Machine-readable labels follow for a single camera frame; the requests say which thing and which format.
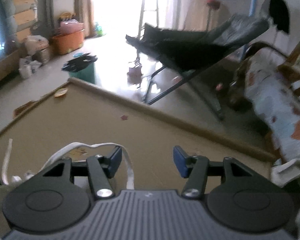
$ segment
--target blue pole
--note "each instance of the blue pole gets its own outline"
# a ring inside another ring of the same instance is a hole
[[[257,8],[257,1],[258,0],[251,0],[250,10],[249,10],[249,16],[254,16],[255,15],[256,8]],[[240,56],[240,62],[243,60],[243,57],[244,57],[244,55],[246,53],[247,48],[248,48],[247,44],[243,46],[242,54]]]

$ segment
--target pink bag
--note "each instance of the pink bag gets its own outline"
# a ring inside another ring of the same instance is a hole
[[[84,29],[83,23],[79,23],[77,20],[70,20],[60,23],[60,31],[63,35],[79,32]]]

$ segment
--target green trash can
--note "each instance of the green trash can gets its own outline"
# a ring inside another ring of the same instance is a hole
[[[96,83],[94,63],[98,58],[89,54],[77,53],[62,68],[69,72],[70,77],[79,78],[92,84]]]

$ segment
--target curtain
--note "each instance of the curtain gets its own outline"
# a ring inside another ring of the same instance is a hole
[[[74,12],[78,20],[84,23],[85,36],[92,36],[94,34],[94,22],[91,0],[74,0]]]

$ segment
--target metal screw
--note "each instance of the metal screw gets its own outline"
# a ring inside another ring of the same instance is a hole
[[[189,197],[189,198],[195,198],[198,197],[200,195],[199,190],[195,189],[195,188],[190,188],[187,189],[185,192],[182,193],[185,197]]]
[[[97,196],[102,198],[110,197],[112,194],[113,194],[112,190],[108,188],[102,188],[97,191]]]

